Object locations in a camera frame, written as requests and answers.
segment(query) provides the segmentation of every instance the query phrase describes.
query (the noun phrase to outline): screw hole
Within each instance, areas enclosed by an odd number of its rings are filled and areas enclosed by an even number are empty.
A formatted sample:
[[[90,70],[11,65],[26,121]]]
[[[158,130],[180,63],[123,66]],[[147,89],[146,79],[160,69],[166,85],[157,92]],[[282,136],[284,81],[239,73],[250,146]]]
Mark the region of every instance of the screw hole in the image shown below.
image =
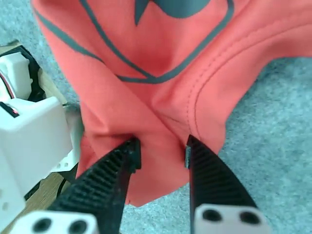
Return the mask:
[[[246,212],[242,212],[240,213],[240,220],[244,223],[249,223],[249,224],[259,224],[260,223],[260,219],[259,217],[249,211]]]
[[[2,205],[2,210],[3,211],[7,211],[9,209],[9,203],[8,202],[5,202],[3,205]]]
[[[49,218],[40,219],[35,223],[33,230],[35,233],[43,233],[50,228],[51,223],[52,221]]]
[[[220,213],[215,210],[206,210],[203,213],[203,218],[212,222],[220,222],[222,220]]]
[[[87,223],[83,220],[78,220],[70,225],[69,234],[83,234],[86,230]]]

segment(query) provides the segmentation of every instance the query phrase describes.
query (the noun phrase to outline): orange t-shirt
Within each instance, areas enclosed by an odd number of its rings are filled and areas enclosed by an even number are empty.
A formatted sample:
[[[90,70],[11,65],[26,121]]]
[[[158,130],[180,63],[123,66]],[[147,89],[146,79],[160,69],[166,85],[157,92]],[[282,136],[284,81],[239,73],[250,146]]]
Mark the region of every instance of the orange t-shirt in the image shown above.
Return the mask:
[[[135,135],[127,203],[189,180],[189,134],[218,152],[231,111],[272,59],[312,56],[311,0],[33,0],[80,97],[81,174]]]

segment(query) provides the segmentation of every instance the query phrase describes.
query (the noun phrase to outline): gray carpet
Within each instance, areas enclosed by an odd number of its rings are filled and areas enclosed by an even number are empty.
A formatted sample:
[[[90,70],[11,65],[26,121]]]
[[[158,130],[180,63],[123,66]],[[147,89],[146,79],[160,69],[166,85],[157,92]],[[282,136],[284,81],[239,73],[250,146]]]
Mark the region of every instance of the gray carpet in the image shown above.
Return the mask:
[[[0,44],[18,39],[71,103],[28,0],[0,0]],[[312,233],[312,58],[271,62],[227,122],[220,157],[246,186],[273,233]],[[189,233],[188,186],[143,207],[127,206],[123,234]]]

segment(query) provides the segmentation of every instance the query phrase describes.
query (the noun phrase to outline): stitching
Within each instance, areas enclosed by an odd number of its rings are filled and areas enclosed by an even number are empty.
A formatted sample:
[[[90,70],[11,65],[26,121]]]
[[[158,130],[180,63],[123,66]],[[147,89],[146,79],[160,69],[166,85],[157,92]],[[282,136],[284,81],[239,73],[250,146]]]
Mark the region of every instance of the stitching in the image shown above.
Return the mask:
[[[228,47],[226,47],[224,50],[222,50],[214,59],[211,60],[210,64],[209,64],[206,68],[204,68],[204,69],[202,70],[202,72],[201,72],[201,74],[199,75],[199,77],[195,80],[194,84],[192,85],[192,89],[190,90],[189,95],[188,95],[188,102],[187,102],[187,111],[186,111],[186,114],[187,114],[187,122],[188,122],[188,128],[189,128],[190,133],[192,133],[192,131],[191,131],[191,126],[190,126],[190,118],[189,118],[189,109],[190,109],[191,95],[192,95],[192,93],[193,93],[193,90],[194,90],[195,86],[196,86],[196,85],[198,84],[198,82],[201,80],[201,78],[203,77],[203,75],[205,74],[205,72],[211,67],[211,65],[214,64],[214,62],[215,62],[216,60],[218,60],[219,57],[221,57],[222,55],[224,55],[225,53],[227,53],[227,52],[228,52],[230,49],[232,49],[235,45],[237,45],[237,44],[241,43],[243,40],[249,38],[251,35],[258,33],[259,31],[263,31],[263,30],[265,30],[265,29],[267,29],[267,28],[269,28],[269,27],[271,27],[271,26],[273,26],[273,25],[275,25],[275,24],[280,23],[280,22],[289,21],[289,20],[292,20],[293,18],[299,17],[299,16],[301,16],[302,13],[304,13],[304,12],[311,12],[311,10],[309,10],[309,11],[303,10],[303,11],[298,12],[298,13],[296,13],[296,14],[293,14],[293,15],[291,15],[291,16],[288,16],[288,17],[285,17],[285,18],[282,18],[282,19],[277,19],[277,20],[275,20],[274,22],[272,22],[272,23],[270,23],[270,24],[267,24],[267,25],[265,25],[265,26],[263,26],[263,27],[261,27],[261,28],[258,28],[258,29],[256,29],[256,30],[251,31],[250,33],[248,33],[247,35],[243,36],[242,38],[240,38],[240,39],[238,39],[238,40],[236,40],[236,41],[233,41]],[[267,39],[269,39],[269,38],[275,37],[275,36],[277,36],[277,35],[279,35],[279,34],[285,33],[285,32],[287,32],[287,31],[290,31],[290,30],[292,30],[292,29],[294,29],[294,28],[297,28],[297,27],[300,27],[300,26],[302,26],[302,25],[296,25],[296,26],[293,27],[293,28],[287,29],[287,30],[285,30],[285,31],[283,31],[283,32],[279,32],[278,34],[272,35],[272,36],[270,36],[270,37],[268,37],[268,38],[265,38],[265,39],[263,39],[263,40],[261,40],[261,41],[258,41],[258,42],[256,42],[255,44],[252,44],[252,45],[250,45],[249,47],[244,48],[244,49],[243,49],[242,51],[240,51],[239,53],[242,53],[242,52],[245,51],[246,49],[251,48],[252,46],[254,46],[254,45],[258,44],[258,43],[261,43],[261,42],[263,42],[263,41],[265,41],[265,40],[267,40]],[[206,81],[203,83],[203,85],[200,87],[199,92],[197,93],[196,100],[195,100],[195,105],[196,105],[196,103],[197,103],[198,96],[199,96],[201,90],[203,89],[203,87],[205,86],[205,84],[210,80],[211,77],[212,77],[212,75],[211,75],[210,77],[208,77],[208,78],[206,79]],[[198,126],[197,126],[197,120],[196,120],[195,112],[194,112],[194,117],[195,117],[195,127],[196,127],[196,131],[198,132]]]

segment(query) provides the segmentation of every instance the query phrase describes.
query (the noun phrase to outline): gray logo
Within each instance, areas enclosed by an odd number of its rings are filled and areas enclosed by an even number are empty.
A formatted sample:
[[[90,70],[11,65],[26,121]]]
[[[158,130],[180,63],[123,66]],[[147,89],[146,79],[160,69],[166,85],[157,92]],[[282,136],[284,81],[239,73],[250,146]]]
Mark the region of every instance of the gray logo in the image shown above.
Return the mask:
[[[139,23],[150,0],[136,0],[135,22]],[[187,18],[201,11],[210,0],[153,0],[168,16]]]

